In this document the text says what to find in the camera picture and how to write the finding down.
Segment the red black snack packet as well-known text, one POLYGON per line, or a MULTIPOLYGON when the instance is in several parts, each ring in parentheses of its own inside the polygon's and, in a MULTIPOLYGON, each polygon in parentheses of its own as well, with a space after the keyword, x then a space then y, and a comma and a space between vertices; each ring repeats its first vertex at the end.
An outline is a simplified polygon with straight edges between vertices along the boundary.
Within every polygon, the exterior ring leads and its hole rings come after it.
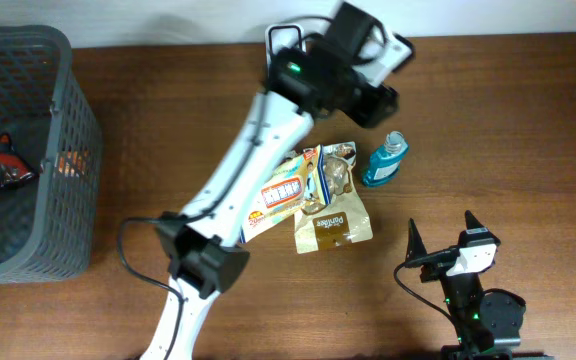
POLYGON ((39 177, 38 172, 17 152, 7 132, 0 135, 0 172, 2 190, 23 187, 39 177))

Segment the white barcode scanner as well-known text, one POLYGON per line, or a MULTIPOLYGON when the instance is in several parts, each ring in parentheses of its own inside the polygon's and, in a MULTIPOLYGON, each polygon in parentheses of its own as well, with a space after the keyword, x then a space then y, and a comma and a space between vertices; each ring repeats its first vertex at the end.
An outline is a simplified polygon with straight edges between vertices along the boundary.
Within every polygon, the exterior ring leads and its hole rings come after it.
POLYGON ((269 25, 265 30, 265 46, 268 58, 279 53, 283 48, 297 47, 306 49, 304 28, 296 23, 269 25))

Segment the yellow wet wipes pack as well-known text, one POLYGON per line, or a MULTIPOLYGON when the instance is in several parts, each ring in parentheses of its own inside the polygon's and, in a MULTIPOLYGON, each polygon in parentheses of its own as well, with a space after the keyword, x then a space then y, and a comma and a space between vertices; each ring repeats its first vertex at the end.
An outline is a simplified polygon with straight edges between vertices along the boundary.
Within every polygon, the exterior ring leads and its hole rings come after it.
POLYGON ((309 205, 328 205, 321 145, 281 163, 253 197, 245 213, 240 242, 247 243, 309 205))

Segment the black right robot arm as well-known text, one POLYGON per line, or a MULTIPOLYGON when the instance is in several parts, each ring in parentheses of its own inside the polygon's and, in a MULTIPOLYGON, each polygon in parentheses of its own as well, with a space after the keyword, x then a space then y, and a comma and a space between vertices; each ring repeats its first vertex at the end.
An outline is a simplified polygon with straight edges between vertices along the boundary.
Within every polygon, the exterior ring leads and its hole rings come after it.
POLYGON ((544 353, 516 353, 527 304, 524 298, 500 288, 485 289, 480 275, 495 264, 500 239, 471 211, 464 213, 466 229, 455 245, 429 252, 413 220, 408 221, 404 261, 393 271, 395 282, 409 295, 439 312, 452 325, 458 343, 440 350, 442 359, 547 359, 544 353), (444 308, 406 286, 403 268, 420 270, 420 281, 438 281, 444 308))

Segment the dark grey plastic basket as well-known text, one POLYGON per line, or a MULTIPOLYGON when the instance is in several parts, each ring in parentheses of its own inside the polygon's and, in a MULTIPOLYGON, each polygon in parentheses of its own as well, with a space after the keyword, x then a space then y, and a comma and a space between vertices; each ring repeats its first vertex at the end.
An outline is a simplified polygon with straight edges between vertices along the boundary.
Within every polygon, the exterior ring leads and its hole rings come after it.
POLYGON ((0 284, 62 281, 89 265, 103 138, 72 62, 53 27, 0 27, 0 135, 39 174, 0 189, 0 284), (58 172, 63 152, 85 150, 85 175, 58 172))

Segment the blue mouthwash bottle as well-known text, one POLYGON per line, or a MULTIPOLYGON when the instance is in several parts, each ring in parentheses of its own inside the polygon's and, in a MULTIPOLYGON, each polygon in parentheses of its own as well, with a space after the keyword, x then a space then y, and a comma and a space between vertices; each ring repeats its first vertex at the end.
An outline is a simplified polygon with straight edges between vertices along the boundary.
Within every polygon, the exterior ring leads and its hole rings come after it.
POLYGON ((363 185, 378 187, 391 181, 398 173, 408 150, 409 145, 403 134, 399 131, 390 132, 384 143, 371 154, 369 165, 362 173, 363 185))

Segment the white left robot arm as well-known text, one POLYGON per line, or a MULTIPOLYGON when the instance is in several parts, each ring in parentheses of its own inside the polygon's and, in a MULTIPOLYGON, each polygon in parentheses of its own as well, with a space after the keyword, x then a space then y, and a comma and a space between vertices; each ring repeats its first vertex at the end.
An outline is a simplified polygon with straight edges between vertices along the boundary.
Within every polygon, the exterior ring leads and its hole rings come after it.
POLYGON ((356 46, 319 40, 272 57, 263 90, 209 181, 181 212, 151 221, 169 259, 162 286, 169 295, 143 358, 191 358, 210 307, 247 265, 241 228, 272 171, 323 111, 341 110, 363 128, 390 116, 398 94, 384 81, 413 55, 413 46, 390 41, 382 54, 360 59, 356 46))

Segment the orange small tissue box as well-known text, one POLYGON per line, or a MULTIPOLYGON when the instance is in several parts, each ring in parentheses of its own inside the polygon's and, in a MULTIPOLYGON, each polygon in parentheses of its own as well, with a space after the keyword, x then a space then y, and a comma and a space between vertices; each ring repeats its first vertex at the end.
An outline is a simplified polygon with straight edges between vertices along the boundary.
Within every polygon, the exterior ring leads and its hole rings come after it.
POLYGON ((86 174, 89 152, 67 151, 59 156, 57 170, 65 177, 79 178, 86 174))

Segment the brown mushroom snack bag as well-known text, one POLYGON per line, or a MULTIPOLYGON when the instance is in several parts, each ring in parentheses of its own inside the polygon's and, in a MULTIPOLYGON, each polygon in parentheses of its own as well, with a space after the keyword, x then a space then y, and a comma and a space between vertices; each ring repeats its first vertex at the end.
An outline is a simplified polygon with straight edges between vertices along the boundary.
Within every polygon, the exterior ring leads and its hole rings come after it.
POLYGON ((298 254, 367 241, 373 238, 368 212, 353 180, 357 149, 353 141, 322 147, 321 175, 329 199, 312 203, 295 214, 298 254))

